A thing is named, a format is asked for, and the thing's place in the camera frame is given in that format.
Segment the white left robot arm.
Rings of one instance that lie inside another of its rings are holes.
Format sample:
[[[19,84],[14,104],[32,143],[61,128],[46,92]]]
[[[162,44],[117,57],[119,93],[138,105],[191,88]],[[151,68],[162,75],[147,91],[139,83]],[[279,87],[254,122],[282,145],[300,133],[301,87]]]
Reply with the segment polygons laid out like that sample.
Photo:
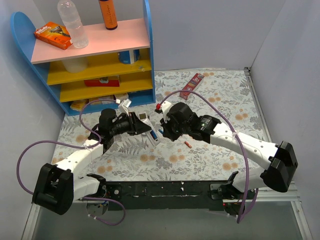
[[[105,178],[94,173],[84,177],[79,174],[92,160],[101,157],[112,146],[115,136],[148,134],[152,127],[144,113],[117,115],[114,109],[104,109],[82,149],[57,164],[47,163],[40,169],[32,196],[33,203],[63,215],[74,200],[83,197],[103,199],[108,194]]]

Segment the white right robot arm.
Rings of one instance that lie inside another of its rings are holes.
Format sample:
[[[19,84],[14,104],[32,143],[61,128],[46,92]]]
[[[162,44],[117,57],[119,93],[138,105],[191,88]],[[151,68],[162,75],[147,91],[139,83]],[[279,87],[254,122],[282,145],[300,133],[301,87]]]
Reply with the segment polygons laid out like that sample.
[[[291,143],[280,144],[259,140],[242,132],[232,131],[219,119],[197,116],[190,107],[178,102],[164,101],[155,111],[162,114],[160,124],[163,136],[176,141],[182,135],[211,145],[224,147],[247,157],[258,164],[245,173],[233,173],[228,182],[218,188],[224,198],[237,199],[246,190],[268,187],[279,193],[286,193],[298,168],[298,161]]]

